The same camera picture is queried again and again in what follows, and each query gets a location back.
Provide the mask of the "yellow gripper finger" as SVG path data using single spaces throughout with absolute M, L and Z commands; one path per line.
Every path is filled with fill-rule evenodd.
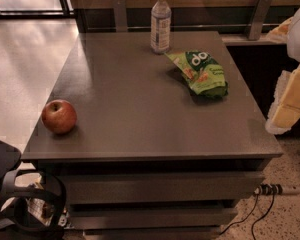
M 283 21 L 279 26 L 267 33 L 266 39 L 275 43 L 286 43 L 291 22 L 292 18 Z
M 274 91 L 265 129 L 271 134 L 284 134 L 300 119 L 300 64 L 292 72 L 283 70 Z

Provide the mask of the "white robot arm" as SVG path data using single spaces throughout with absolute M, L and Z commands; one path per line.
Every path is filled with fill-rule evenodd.
M 277 80 L 265 124 L 265 129 L 275 135 L 290 131 L 300 119 L 300 8 L 292 18 L 269 33 L 273 38 L 283 34 L 286 34 L 288 56 L 299 65 L 292 72 L 283 70 Z

